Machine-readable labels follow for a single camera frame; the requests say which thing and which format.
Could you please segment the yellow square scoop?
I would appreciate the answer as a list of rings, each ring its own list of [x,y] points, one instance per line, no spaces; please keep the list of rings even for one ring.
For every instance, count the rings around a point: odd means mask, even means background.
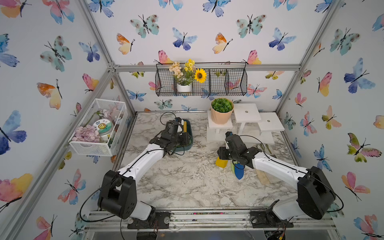
[[[222,160],[219,157],[216,160],[216,166],[220,168],[226,168],[228,165],[228,160]]]

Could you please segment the green shovel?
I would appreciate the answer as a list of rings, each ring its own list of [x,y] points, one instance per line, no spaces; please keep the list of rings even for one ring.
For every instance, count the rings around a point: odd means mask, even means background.
[[[183,123],[183,131],[184,131],[184,133],[187,132],[187,122],[186,121],[184,121],[184,123]]]

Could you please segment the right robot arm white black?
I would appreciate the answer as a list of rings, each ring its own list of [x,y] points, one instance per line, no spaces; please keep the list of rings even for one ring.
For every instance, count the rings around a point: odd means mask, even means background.
[[[318,167],[306,169],[281,161],[258,148],[247,148],[242,137],[232,132],[226,132],[225,142],[227,146],[217,151],[219,159],[271,174],[297,191],[295,197],[277,200],[270,206],[274,218],[282,221],[306,215],[320,220],[338,197]]]

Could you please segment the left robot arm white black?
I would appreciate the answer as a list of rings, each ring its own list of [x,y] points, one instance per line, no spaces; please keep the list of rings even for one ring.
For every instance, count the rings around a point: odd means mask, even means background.
[[[166,155],[184,151],[192,142],[188,132],[191,123],[175,118],[165,124],[165,129],[152,138],[143,152],[118,171],[108,171],[103,178],[98,207],[123,220],[134,218],[147,221],[154,214],[154,207],[138,200],[137,184],[145,173]]]

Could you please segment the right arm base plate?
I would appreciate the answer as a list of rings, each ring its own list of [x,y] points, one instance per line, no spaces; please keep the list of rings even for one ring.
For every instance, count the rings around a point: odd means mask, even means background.
[[[251,211],[250,222],[254,229],[261,228],[293,228],[294,224],[280,220],[273,212]]]

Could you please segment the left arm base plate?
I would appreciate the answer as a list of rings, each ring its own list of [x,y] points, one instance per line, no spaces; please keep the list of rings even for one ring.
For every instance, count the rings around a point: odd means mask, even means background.
[[[129,218],[127,229],[129,230],[163,230],[168,229],[171,222],[171,213],[154,211],[147,220]]]

